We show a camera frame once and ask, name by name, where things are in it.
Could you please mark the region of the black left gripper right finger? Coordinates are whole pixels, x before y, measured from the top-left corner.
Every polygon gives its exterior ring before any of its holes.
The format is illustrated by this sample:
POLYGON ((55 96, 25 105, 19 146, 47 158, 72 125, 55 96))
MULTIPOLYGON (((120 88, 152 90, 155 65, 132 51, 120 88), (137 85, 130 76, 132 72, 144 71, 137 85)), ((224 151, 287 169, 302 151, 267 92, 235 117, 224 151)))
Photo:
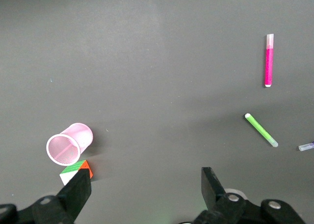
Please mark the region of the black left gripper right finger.
POLYGON ((211 167, 201 169, 201 192, 210 212, 218 212, 223 217, 241 217, 245 210, 245 200, 237 193, 227 193, 211 167))

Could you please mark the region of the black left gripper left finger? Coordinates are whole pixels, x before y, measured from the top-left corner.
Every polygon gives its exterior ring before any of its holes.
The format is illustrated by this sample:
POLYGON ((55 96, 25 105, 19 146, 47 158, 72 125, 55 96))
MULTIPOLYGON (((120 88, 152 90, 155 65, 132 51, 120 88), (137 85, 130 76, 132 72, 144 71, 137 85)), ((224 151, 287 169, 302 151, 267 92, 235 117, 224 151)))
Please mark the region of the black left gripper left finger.
POLYGON ((80 169, 54 196, 45 196, 32 206, 36 224, 73 224, 91 195, 90 172, 80 169))

